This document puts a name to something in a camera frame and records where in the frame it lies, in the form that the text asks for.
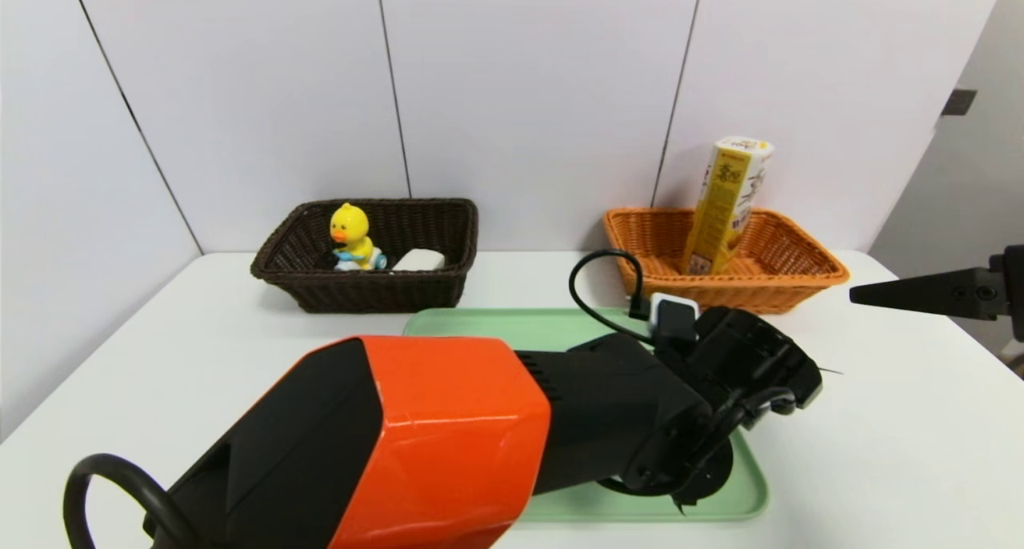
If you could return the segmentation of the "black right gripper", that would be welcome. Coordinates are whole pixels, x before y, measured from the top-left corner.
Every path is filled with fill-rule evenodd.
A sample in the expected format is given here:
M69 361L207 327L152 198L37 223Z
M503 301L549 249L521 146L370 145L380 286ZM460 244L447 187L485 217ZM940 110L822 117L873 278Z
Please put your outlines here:
M1024 340L1023 249L1022 245L1007 246L1002 254L989 257L987 267L862 284L849 290L849 300L860 305L980 322L1010 316L1014 340L1021 343Z

